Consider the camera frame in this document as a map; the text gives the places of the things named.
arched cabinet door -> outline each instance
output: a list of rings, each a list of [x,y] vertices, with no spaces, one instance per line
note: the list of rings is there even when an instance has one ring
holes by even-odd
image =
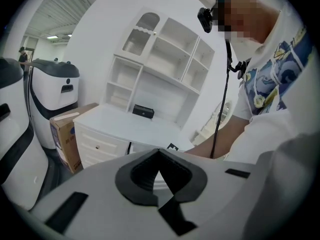
[[[168,17],[143,7],[124,31],[114,55],[144,64]]]

man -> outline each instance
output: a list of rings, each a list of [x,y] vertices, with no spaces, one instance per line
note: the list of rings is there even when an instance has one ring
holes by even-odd
[[[298,134],[282,96],[316,50],[288,4],[278,11],[261,0],[218,0],[214,8],[220,30],[262,45],[243,76],[232,117],[217,133],[213,158],[255,164],[260,154]],[[187,153],[209,158],[213,138]]]
[[[19,53],[19,63],[20,67],[23,69],[23,75],[28,75],[28,72],[25,72],[25,66],[28,65],[28,55],[26,54],[25,48],[21,47]]]

white shelf unit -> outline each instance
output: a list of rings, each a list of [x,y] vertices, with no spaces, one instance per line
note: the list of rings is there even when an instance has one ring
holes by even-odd
[[[209,72],[214,51],[192,30],[149,8],[133,19],[114,53],[105,98],[131,113],[154,110],[154,120],[182,128]]]

black box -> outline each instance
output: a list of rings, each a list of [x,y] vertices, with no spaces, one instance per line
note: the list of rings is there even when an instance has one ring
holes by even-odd
[[[144,107],[144,106],[139,106],[139,105],[134,105],[133,114],[136,114],[138,116],[142,116],[144,118],[153,118],[155,111],[152,108]]]

camera strap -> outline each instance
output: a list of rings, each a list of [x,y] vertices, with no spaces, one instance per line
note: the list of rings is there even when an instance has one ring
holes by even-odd
[[[224,93],[223,93],[223,99],[221,102],[221,108],[219,111],[219,116],[218,120],[216,122],[216,127],[215,127],[215,132],[213,136],[213,145],[210,153],[210,158],[214,158],[214,153],[215,153],[215,146],[216,146],[216,140],[217,140],[217,135],[218,135],[218,130],[219,130],[219,125],[221,121],[221,115],[225,106],[225,101],[226,101],[226,94],[227,94],[227,89],[228,89],[228,80],[229,80],[229,71],[230,71],[230,66],[232,63],[232,53],[231,53],[231,47],[230,47],[230,42],[229,40],[225,40],[225,46],[226,46],[226,54],[227,54],[227,61],[226,61],[226,81],[225,81],[225,87],[224,87]]]

